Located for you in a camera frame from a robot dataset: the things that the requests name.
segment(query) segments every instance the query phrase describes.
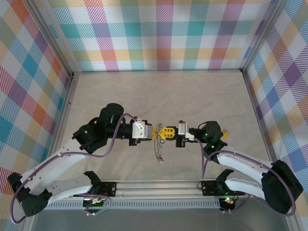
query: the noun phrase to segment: beige floor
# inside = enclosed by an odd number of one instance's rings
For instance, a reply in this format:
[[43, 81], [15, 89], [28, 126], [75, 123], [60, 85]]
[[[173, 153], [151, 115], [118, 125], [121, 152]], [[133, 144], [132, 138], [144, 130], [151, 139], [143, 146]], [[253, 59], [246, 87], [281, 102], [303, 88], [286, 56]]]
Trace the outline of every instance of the beige floor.
[[[229, 145], [249, 155], [268, 160], [247, 89], [239, 72], [135, 72], [106, 73], [79, 77], [63, 144], [82, 125], [97, 117], [108, 103], [121, 104], [125, 112], [149, 123], [177, 126], [179, 120], [197, 127], [216, 120], [230, 136]], [[107, 146], [95, 154], [104, 154]], [[106, 159], [87, 158], [71, 167], [60, 178], [95, 171], [101, 179], [199, 179], [201, 152], [197, 144], [175, 148], [163, 145], [163, 163], [154, 157], [154, 142], [129, 147], [116, 140]], [[226, 167], [210, 163], [205, 178], [215, 178]]]

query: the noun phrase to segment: colorful plaid backdrop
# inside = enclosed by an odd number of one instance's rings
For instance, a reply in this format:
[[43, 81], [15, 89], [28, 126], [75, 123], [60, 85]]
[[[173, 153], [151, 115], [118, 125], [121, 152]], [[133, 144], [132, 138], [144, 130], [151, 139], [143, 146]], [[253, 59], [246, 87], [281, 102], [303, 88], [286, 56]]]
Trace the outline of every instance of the colorful plaid backdrop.
[[304, 187], [297, 201], [308, 230], [308, 0], [289, 0], [246, 76], [270, 155]]
[[0, 231], [13, 231], [6, 180], [47, 156], [69, 82], [22, 0], [0, 0]]
[[36, 0], [74, 71], [239, 69], [275, 0]]

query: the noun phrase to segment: purple cable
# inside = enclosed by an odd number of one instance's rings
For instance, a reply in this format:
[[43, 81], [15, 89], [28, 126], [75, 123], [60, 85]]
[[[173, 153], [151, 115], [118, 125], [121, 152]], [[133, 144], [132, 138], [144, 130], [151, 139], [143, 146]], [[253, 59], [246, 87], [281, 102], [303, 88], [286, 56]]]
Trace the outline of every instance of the purple cable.
[[116, 127], [115, 127], [115, 132], [114, 132], [114, 135], [112, 137], [112, 140], [111, 140], [111, 144], [107, 150], [107, 152], [104, 154], [104, 155], [92, 155], [92, 154], [89, 154], [89, 153], [81, 153], [81, 152], [67, 152], [67, 153], [61, 153], [61, 156], [60, 155], [55, 155], [53, 156], [52, 158], [50, 158], [49, 160], [47, 160], [45, 163], [43, 163], [41, 166], [39, 166], [31, 175], [28, 176], [28, 178], [18, 187], [18, 189], [16, 190], [16, 192], [14, 193], [13, 197], [12, 197], [12, 200], [11, 200], [11, 203], [10, 203], [10, 213], [11, 213], [11, 221], [13, 224], [19, 224], [20, 222], [22, 222], [26, 217], [23, 216], [20, 220], [16, 220], [14, 218], [14, 214], [13, 214], [13, 207], [14, 207], [14, 202], [17, 198], [17, 195], [18, 193], [21, 191], [21, 189], [29, 182], [28, 179], [31, 179], [33, 178], [39, 171], [42, 170], [42, 168], [44, 168], [46, 165], [48, 165], [50, 162], [52, 162], [53, 160], [57, 159], [57, 158], [60, 158], [64, 155], [68, 155], [70, 156], [71, 154], [74, 154], [74, 155], [84, 155], [84, 156], [91, 156], [91, 157], [96, 157], [96, 158], [105, 158], [107, 157], [111, 150], [112, 150], [112, 147], [115, 143], [115, 140], [116, 140], [116, 135], [117, 135], [117, 132], [120, 128], [120, 125], [121, 125], [121, 122], [123, 120], [124, 117], [130, 117], [131, 119], [133, 119], [134, 121], [137, 121], [136, 118], [134, 118], [131, 114], [129, 113], [124, 113], [120, 118], [119, 118], [119, 121], [118, 123], [116, 124]]
[[272, 170], [271, 168], [267, 167], [266, 165], [263, 165], [261, 162], [257, 161], [257, 160], [254, 160], [254, 159], [251, 159], [245, 155], [242, 155], [242, 154], [239, 154], [239, 153], [236, 153], [236, 152], [232, 152], [232, 151], [216, 151], [216, 152], [213, 152], [211, 155], [208, 156], [208, 158], [206, 159], [206, 162], [205, 162], [205, 165], [204, 165], [204, 170], [206, 169], [206, 165], [208, 163], [208, 161], [210, 160], [210, 158], [213, 156], [213, 155], [216, 155], [216, 154], [219, 154], [219, 153], [225, 153], [225, 154], [231, 154], [231, 155], [237, 155], [239, 156], [240, 158], [242, 159], [245, 159], [245, 160], [248, 160], [254, 164], [257, 164], [257, 165], [260, 165], [260, 167], [262, 166], [263, 168], [265, 168], [267, 171], [270, 171], [272, 174], [274, 174], [278, 179], [279, 181], [282, 183], [282, 185], [285, 187], [285, 189], [287, 190], [289, 196], [290, 196], [290, 199], [291, 199], [291, 202], [292, 202], [292, 212], [289, 213], [289, 214], [283, 214], [283, 213], [279, 213], [277, 212], [276, 210], [274, 210], [268, 203], [264, 202], [263, 200], [259, 199], [258, 197], [254, 196], [254, 198], [256, 198], [258, 201], [260, 201], [261, 203], [263, 203], [264, 205], [266, 205], [267, 207], [269, 207], [271, 210], [273, 210], [275, 213], [278, 213], [280, 215], [283, 215], [285, 217], [291, 217], [295, 214], [295, 211], [296, 211], [296, 205], [295, 205], [295, 199], [292, 195], [292, 192], [291, 190], [289, 189], [289, 187], [287, 186], [287, 184], [284, 182], [284, 180], [274, 171]]
[[105, 207], [105, 208], [103, 208], [103, 209], [101, 209], [100, 211], [98, 211], [97, 213], [90, 213], [89, 211], [88, 211], [88, 208], [89, 208], [89, 205], [86, 207], [86, 213], [87, 214], [89, 214], [89, 215], [97, 215], [97, 214], [100, 214], [100, 213], [102, 213], [102, 212], [104, 212], [107, 208], [109, 208], [110, 206], [111, 206], [111, 199], [110, 199], [110, 197], [109, 196], [105, 196], [105, 195], [99, 195], [99, 194], [86, 194], [86, 193], [82, 193], [82, 194], [78, 194], [79, 196], [97, 196], [97, 197], [103, 197], [103, 198], [106, 198], [106, 199], [108, 199], [109, 200], [109, 204]]
[[244, 202], [243, 203], [241, 203], [241, 205], [240, 206], [238, 206], [237, 208], [235, 208], [234, 210], [232, 210], [232, 212], [233, 211], [236, 211], [236, 210], [239, 210], [240, 208], [242, 208], [245, 204], [247, 204], [247, 202], [248, 202], [248, 199], [251, 197], [251, 195], [250, 194], [248, 194], [248, 197], [246, 197], [245, 199], [244, 199]]

